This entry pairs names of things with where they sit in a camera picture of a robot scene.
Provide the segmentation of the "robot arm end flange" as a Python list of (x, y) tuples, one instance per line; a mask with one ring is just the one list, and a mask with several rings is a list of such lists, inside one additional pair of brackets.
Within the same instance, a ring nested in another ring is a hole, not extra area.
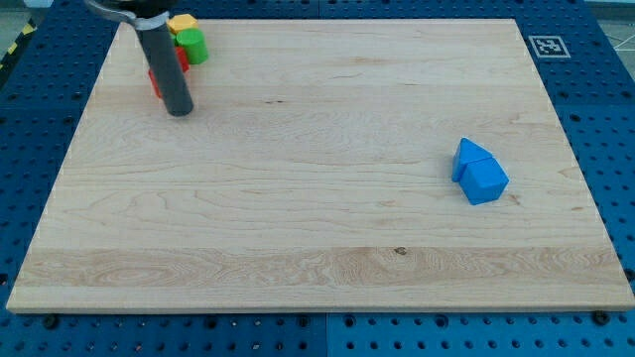
[(148, 31), (165, 25), (170, 10), (179, 0), (84, 0), (83, 3), (94, 15)]

